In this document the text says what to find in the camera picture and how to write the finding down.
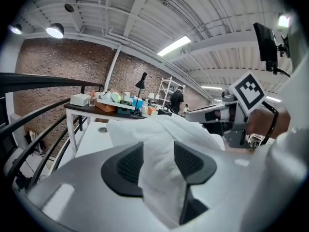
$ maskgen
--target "dark tabletop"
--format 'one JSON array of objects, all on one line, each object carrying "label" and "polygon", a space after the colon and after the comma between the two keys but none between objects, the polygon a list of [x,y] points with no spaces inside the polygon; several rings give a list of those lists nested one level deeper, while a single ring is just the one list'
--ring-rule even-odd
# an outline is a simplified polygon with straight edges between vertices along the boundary
[{"label": "dark tabletop", "polygon": [[103,110],[97,108],[96,106],[89,106],[89,104],[86,104],[85,106],[76,106],[71,105],[70,103],[67,103],[64,105],[64,108],[81,111],[85,113],[92,113],[92,114],[99,114],[99,115],[106,115],[106,116],[113,116],[113,117],[120,117],[120,118],[131,118],[131,119],[141,119],[144,118],[140,115],[125,115],[125,114],[118,114],[117,112],[104,112]]}]

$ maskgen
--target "round hole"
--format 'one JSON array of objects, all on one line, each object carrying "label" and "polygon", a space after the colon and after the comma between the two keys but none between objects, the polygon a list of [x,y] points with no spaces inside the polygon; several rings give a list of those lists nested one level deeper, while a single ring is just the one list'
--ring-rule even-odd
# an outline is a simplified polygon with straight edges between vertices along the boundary
[{"label": "round hole", "polygon": [[66,9],[66,11],[68,11],[70,13],[74,12],[73,7],[71,5],[69,5],[69,4],[67,4],[67,3],[64,5],[64,8]]},{"label": "round hole", "polygon": [[106,132],[107,132],[107,128],[106,128],[106,127],[100,127],[100,128],[98,129],[98,132],[100,132],[100,133],[106,133]]}]

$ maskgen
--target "white cloth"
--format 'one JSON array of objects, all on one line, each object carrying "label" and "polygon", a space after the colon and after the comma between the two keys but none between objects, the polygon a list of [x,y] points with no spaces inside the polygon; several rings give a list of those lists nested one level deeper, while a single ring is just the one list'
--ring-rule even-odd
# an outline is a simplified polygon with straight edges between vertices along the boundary
[{"label": "white cloth", "polygon": [[186,185],[174,161],[174,141],[220,150],[224,145],[222,138],[213,137],[200,124],[180,116],[110,120],[107,129],[114,146],[144,142],[144,164],[138,183],[143,190],[143,200],[168,228],[179,226]]}]

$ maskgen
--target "ceiling light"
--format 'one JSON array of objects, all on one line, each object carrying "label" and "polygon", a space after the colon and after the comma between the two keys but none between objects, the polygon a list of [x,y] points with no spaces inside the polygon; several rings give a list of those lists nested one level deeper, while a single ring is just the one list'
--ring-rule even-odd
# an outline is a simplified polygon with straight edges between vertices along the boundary
[{"label": "ceiling light", "polygon": [[281,26],[281,27],[286,27],[288,28],[289,27],[289,21],[290,21],[290,18],[285,16],[285,15],[281,15],[279,17],[279,23],[278,25]]},{"label": "ceiling light", "polygon": [[187,36],[183,36],[181,39],[175,41],[174,43],[170,44],[168,47],[164,48],[161,52],[158,53],[159,56],[164,56],[165,54],[181,47],[185,44],[190,43],[191,40]]},{"label": "ceiling light", "polygon": [[270,96],[267,96],[266,98],[267,98],[267,99],[270,99],[270,100],[272,100],[272,101],[275,101],[275,102],[281,102],[281,100],[276,99],[276,98],[273,98],[273,97],[270,97]]},{"label": "ceiling light", "polygon": [[14,25],[13,27],[12,26],[9,26],[10,30],[13,32],[13,33],[16,33],[16,34],[21,34],[21,25],[20,24],[16,24]]},{"label": "ceiling light", "polygon": [[53,23],[46,29],[46,32],[54,38],[62,39],[64,28],[60,23]]},{"label": "ceiling light", "polygon": [[207,89],[217,89],[217,90],[222,90],[223,88],[221,87],[208,87],[208,86],[201,86],[202,88],[207,88]]}]

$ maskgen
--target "blue container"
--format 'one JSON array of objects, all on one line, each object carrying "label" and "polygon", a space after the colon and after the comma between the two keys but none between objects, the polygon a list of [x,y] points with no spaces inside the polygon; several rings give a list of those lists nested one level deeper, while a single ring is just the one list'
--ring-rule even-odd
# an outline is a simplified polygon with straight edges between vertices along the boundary
[{"label": "blue container", "polygon": [[[137,100],[137,99],[134,99],[134,100],[133,100],[133,106],[136,106],[136,100]],[[140,109],[140,108],[143,106],[143,103],[144,103],[143,100],[139,100],[139,102],[137,103],[136,108],[137,108],[137,109]]]}]

